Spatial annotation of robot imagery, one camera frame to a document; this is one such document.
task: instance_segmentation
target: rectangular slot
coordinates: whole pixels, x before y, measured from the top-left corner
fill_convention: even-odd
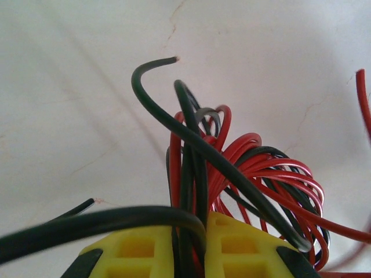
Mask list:
[[[225,254],[257,253],[255,243],[246,236],[225,236],[221,239],[221,252]]]
[[[129,236],[120,244],[119,258],[153,258],[155,240],[150,237]]]

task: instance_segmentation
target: wire bundle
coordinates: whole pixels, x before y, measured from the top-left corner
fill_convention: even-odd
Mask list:
[[[368,119],[370,119],[370,116],[367,116],[367,113],[369,114],[368,107],[365,108],[365,103],[367,105],[367,102],[365,102],[364,71],[361,70],[358,72],[357,77],[362,115],[365,119],[366,126],[368,126]],[[363,93],[361,94],[359,92],[359,84],[361,84],[361,87],[363,86]],[[371,231],[362,233],[324,220],[322,218],[322,205],[324,201],[323,189],[313,179],[311,170],[304,163],[290,159],[283,152],[273,147],[262,146],[261,138],[258,134],[245,134],[222,151],[231,124],[231,110],[226,105],[221,105],[216,109],[201,108],[186,85],[182,84],[182,87],[195,111],[194,120],[197,124],[201,122],[201,127],[203,128],[203,130],[198,130],[193,124],[192,129],[228,159],[230,163],[236,166],[256,188],[280,204],[282,211],[295,231],[310,242],[311,248],[309,252],[304,253],[304,255],[309,262],[315,266],[316,270],[322,269],[329,258],[330,235],[327,229],[331,229],[333,232],[355,240],[370,243],[369,233]],[[219,113],[222,113],[224,116],[222,125],[220,123]],[[184,112],[178,112],[174,118],[180,123],[185,122],[188,126]],[[214,125],[215,129],[214,134],[211,133],[212,125]],[[170,137],[170,147],[167,152],[170,197],[173,206],[181,207],[196,213],[196,206],[192,208],[191,205],[192,200],[190,202],[188,201],[188,207],[182,206],[184,202],[187,202],[184,201],[187,197],[184,195],[183,188],[192,189],[193,185],[192,178],[189,177],[187,172],[189,166],[184,165],[188,161],[184,158],[188,155],[186,148],[188,148],[188,146],[186,147],[186,143],[184,144],[184,148],[182,148],[180,137],[172,133]],[[181,154],[183,154],[183,163],[181,162]],[[251,224],[251,221],[246,210],[259,217],[261,229],[268,232],[266,218],[255,207],[240,197],[238,188],[223,176],[218,169],[213,167],[210,162],[207,163],[206,168],[208,174],[209,210],[218,211],[233,217],[220,197],[221,192],[225,191],[238,203],[239,210],[247,224]],[[193,195],[193,199],[194,202],[197,202],[196,195]],[[319,243],[320,247],[317,253],[315,253],[316,242]],[[360,251],[356,253],[360,253],[364,250],[367,243],[363,243],[358,247]]]
[[[262,230],[268,231],[270,224],[317,270],[328,260],[328,231],[359,240],[362,246],[371,243],[371,231],[360,232],[323,219],[323,189],[310,169],[273,147],[262,146],[258,134],[245,134],[223,150],[231,123],[231,111],[226,105],[201,108],[188,87],[177,80],[174,88],[181,112],[172,117],[158,106],[144,90],[141,76],[176,61],[177,57],[152,61],[139,66],[132,75],[139,101],[172,132],[166,153],[172,207],[127,207],[76,216],[92,204],[89,199],[52,221],[0,238],[0,264],[100,233],[169,225],[173,227],[174,276],[202,277],[208,212],[232,216],[220,197],[222,191],[236,200],[246,223],[250,224],[249,211],[260,218]],[[357,73],[357,89],[371,138],[362,71]],[[286,217],[265,196],[279,203]],[[316,242],[321,248],[317,253]]]

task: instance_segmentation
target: yellow plastic part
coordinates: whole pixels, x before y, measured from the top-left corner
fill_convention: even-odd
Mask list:
[[[220,213],[210,213],[206,278],[293,278],[276,252],[289,243]]]
[[[174,278],[171,231],[127,229],[86,247],[80,254],[103,250],[89,278]],[[206,236],[205,278],[293,278],[275,250],[295,248],[277,237],[214,212]]]
[[[103,250],[89,278],[174,278],[171,227],[114,232],[84,248]]]

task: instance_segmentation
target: white surface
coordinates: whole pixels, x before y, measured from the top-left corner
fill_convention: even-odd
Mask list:
[[[180,78],[202,105],[229,105],[228,142],[257,132],[308,164],[325,189],[325,217],[362,229],[371,152],[354,72],[371,74],[371,2],[326,2],[2,0],[0,234],[89,197],[169,203],[169,132],[130,77],[175,54],[179,63],[144,77],[155,101],[177,112]],[[59,277],[94,240],[12,262],[0,276]],[[332,234],[330,262],[354,244]],[[370,271],[369,259],[346,270]]]

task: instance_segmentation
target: red wire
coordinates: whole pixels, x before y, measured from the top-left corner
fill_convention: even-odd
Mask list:
[[[368,232],[371,233],[371,219],[369,221]],[[354,248],[353,251],[351,251],[350,253],[348,253],[348,255],[339,260],[339,262],[336,262],[334,265],[330,266],[330,268],[326,268],[326,271],[334,271],[355,261],[361,254],[363,254],[366,251],[367,246],[368,246],[367,243],[364,242],[358,243],[357,247]]]
[[[359,107],[361,108],[363,120],[365,121],[366,129],[369,134],[369,139],[371,140],[371,115],[366,94],[365,70],[360,69],[357,71],[355,74],[355,79],[357,83]]]
[[[359,105],[371,140],[371,116],[368,108],[365,88],[365,72],[363,69],[357,72],[356,79]],[[202,137],[206,142],[214,146],[214,148],[216,148],[232,164],[235,164],[246,151],[261,146],[260,136],[256,133],[248,133],[237,138],[231,145],[222,151],[230,128],[232,114],[231,110],[226,105],[217,107],[216,111],[222,112],[224,115],[223,124],[221,125],[218,137],[206,136],[203,132]],[[179,122],[183,122],[183,113],[178,112],[175,115],[175,119],[177,119]],[[178,207],[180,201],[181,139],[175,134],[171,134],[170,137],[169,164],[171,200],[173,206]],[[301,173],[290,171],[290,167],[298,168]],[[313,234],[316,237],[322,250],[322,257],[317,264],[315,264],[314,247],[309,252],[309,260],[313,265],[315,264],[314,266],[316,270],[322,269],[329,258],[328,246],[317,226],[323,227],[345,237],[349,237],[350,239],[362,242],[355,254],[340,262],[337,267],[339,265],[344,266],[349,261],[353,260],[365,249],[367,244],[371,244],[371,229],[368,230],[368,232],[361,232],[322,218],[322,205],[324,201],[323,189],[313,179],[311,170],[304,163],[294,159],[276,158],[268,153],[263,153],[249,158],[239,165],[238,168],[254,186],[261,190],[262,193],[292,212],[293,216],[297,219],[297,222],[303,230],[304,236],[312,243],[312,245],[314,242],[311,238],[311,235]],[[209,181],[210,211],[218,211],[232,217],[231,212],[223,203],[220,194],[227,186],[230,186],[230,188],[238,195],[239,191],[235,186],[233,186],[233,184],[230,184],[230,182],[210,163],[207,163],[207,170]],[[266,187],[262,178],[269,178],[277,191],[275,192]],[[316,211],[319,215],[303,209],[301,205],[287,191],[285,191],[277,181],[289,184],[307,194],[315,205]],[[238,204],[238,207],[244,221],[250,224],[250,219],[244,206]],[[268,232],[267,224],[264,220],[260,220],[260,226],[263,231]]]

